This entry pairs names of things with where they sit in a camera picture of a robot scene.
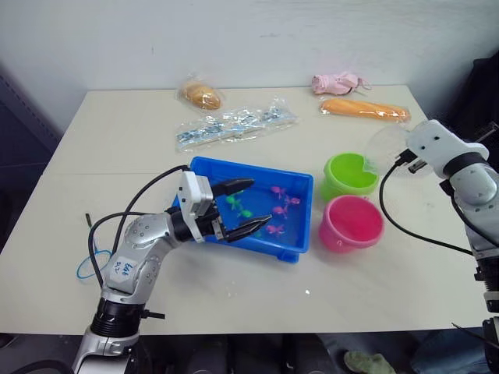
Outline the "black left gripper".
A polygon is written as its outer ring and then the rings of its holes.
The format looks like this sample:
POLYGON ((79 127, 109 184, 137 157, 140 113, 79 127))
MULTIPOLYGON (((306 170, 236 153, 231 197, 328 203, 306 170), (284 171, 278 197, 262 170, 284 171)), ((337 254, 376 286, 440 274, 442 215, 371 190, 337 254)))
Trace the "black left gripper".
POLYGON ((251 218, 232 230, 225 229, 215 198, 236 194, 248 189, 253 184, 252 178, 235 178, 212 186, 214 198, 207 206, 207 210, 196 219, 196 225, 203 237, 214 235, 218 241, 236 242, 259 231, 271 220, 272 216, 268 214, 251 218))

